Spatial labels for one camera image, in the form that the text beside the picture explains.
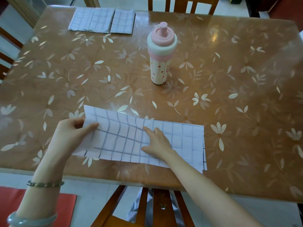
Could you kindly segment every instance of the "pink bottle lid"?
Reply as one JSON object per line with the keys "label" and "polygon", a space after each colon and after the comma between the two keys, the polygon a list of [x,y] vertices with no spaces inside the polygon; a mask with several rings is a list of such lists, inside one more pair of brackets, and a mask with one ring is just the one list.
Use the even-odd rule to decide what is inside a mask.
{"label": "pink bottle lid", "polygon": [[166,22],[161,22],[160,27],[156,27],[151,33],[152,41],[159,46],[167,46],[175,41],[174,31],[167,27]]}

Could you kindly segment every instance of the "tile floor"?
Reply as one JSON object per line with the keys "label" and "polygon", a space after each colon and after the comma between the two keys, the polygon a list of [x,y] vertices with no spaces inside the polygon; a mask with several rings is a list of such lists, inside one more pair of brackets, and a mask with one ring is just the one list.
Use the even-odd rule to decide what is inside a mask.
{"label": "tile floor", "polygon": [[[121,9],[148,10],[147,0],[99,0],[101,7],[114,7]],[[75,6],[84,7],[83,0],[76,0]],[[173,11],[174,1],[171,2],[170,11]],[[191,3],[187,5],[187,12],[190,12]],[[197,5],[196,13],[207,14],[210,5]],[[154,11],[164,11],[165,1],[154,0]],[[220,0],[214,12],[215,15],[230,15],[239,17],[248,17],[248,11],[245,0],[240,5],[231,5],[228,0]],[[32,35],[33,29],[23,20],[23,18],[9,6],[0,17],[0,26],[7,30],[10,34],[25,43]],[[0,51],[12,58],[18,56],[18,50],[0,37]],[[10,67],[9,64],[0,60],[1,64]],[[0,173],[0,186],[15,187],[19,189],[26,188],[26,182],[31,176]],[[71,227],[90,226],[98,213],[104,207],[110,196],[113,194],[117,185],[92,183],[76,180],[66,180],[62,187],[62,193],[77,194],[74,215]],[[127,213],[136,199],[139,187],[127,188],[121,202],[117,206],[114,215],[126,219]],[[195,205],[187,193],[182,193],[187,208],[196,226],[211,226],[202,212]],[[281,202],[264,200],[248,197],[233,198],[247,209],[254,217],[256,217],[265,226],[302,226],[297,205],[292,202]]]}

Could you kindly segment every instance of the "chair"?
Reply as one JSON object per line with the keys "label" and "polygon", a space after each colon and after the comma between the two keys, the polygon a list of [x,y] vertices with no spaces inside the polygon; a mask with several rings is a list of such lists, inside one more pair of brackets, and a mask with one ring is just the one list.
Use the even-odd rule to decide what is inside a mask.
{"label": "chair", "polygon": [[[18,41],[16,38],[14,38],[11,34],[6,32],[3,28],[0,27],[0,36],[5,38],[8,42],[10,42],[12,45],[14,45],[16,48],[21,49],[23,47],[23,44]],[[11,65],[13,64],[14,60],[3,53],[0,52],[0,59],[10,63]],[[10,68],[0,64],[0,84],[4,80],[7,72],[10,70]]]}
{"label": "chair", "polygon": [[[148,0],[148,1],[149,1],[149,11],[152,11],[152,0]],[[171,0],[166,0],[165,12],[169,12],[170,1]],[[191,11],[190,11],[191,14],[195,13],[197,4],[198,4],[198,2],[200,2],[200,3],[210,4],[211,8],[210,8],[208,14],[213,15],[214,10],[216,9],[219,0],[175,0],[174,12],[175,13],[185,13],[188,1],[193,2],[192,7],[191,7]]]}
{"label": "chair", "polygon": [[[118,186],[114,194],[105,204],[91,227],[142,227],[145,222],[146,213],[146,203],[148,188],[142,189],[142,194],[140,198],[137,218],[135,223],[130,223],[124,221],[120,218],[113,216],[120,199],[122,198],[127,186]],[[185,202],[182,198],[180,191],[174,191],[176,200],[178,202],[179,209],[184,220],[184,225],[186,227],[194,227],[194,222],[187,210]],[[168,190],[164,189],[153,189],[153,226],[169,226],[177,227],[174,210],[172,207],[172,202],[170,199],[170,194]]]}

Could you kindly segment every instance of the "person's left arm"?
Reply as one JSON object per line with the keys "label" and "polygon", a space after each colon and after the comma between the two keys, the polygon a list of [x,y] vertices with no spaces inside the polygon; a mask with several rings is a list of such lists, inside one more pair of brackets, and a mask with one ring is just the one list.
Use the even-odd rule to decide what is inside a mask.
{"label": "person's left arm", "polygon": [[[58,123],[48,149],[34,173],[32,182],[59,183],[62,181],[63,170],[68,158],[84,137],[99,125],[96,122],[85,128],[77,129],[83,125],[83,122],[84,118],[81,117],[65,119]],[[17,210],[17,217],[37,220],[53,216],[56,213],[59,193],[60,187],[29,186]]]}

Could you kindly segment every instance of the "hand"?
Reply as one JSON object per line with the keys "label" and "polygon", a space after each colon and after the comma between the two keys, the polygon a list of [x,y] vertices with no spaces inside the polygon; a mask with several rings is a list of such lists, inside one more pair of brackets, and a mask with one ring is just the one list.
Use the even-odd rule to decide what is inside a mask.
{"label": "hand", "polygon": [[99,125],[94,122],[82,127],[84,120],[85,118],[80,117],[60,121],[43,159],[48,157],[53,161],[67,161],[84,137]]}
{"label": "hand", "polygon": [[145,126],[143,130],[146,131],[150,138],[150,145],[143,146],[141,149],[166,162],[166,158],[173,152],[169,140],[157,127],[154,129],[154,132]]}

